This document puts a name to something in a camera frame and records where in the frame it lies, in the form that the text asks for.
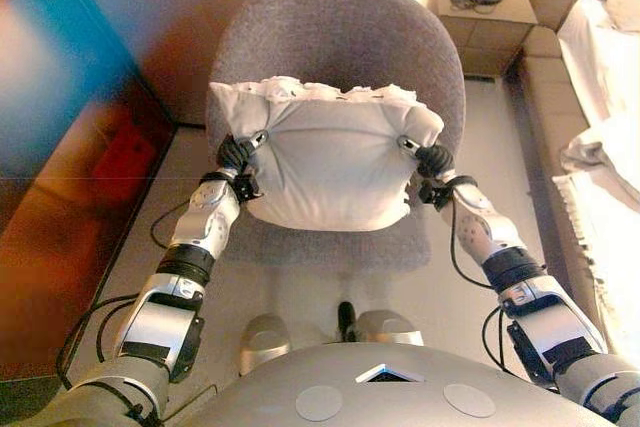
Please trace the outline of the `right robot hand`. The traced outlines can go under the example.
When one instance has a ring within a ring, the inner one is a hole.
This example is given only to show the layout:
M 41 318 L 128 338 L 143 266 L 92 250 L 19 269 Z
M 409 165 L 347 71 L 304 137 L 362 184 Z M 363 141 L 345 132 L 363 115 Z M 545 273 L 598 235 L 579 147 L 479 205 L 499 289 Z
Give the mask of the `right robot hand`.
M 407 136 L 400 136 L 397 144 L 418 162 L 417 172 L 424 178 L 442 178 L 454 170 L 453 155 L 438 143 L 423 146 Z

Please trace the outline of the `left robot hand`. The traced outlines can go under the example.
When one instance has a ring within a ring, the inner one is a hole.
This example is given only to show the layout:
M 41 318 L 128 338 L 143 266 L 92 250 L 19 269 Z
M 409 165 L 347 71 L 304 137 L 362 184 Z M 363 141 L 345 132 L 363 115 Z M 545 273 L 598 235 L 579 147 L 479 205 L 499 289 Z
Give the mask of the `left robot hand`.
M 268 132 L 265 130 L 243 139 L 227 134 L 218 148 L 217 163 L 221 168 L 231 171 L 233 176 L 238 176 L 243 173 L 253 153 L 267 140 Z

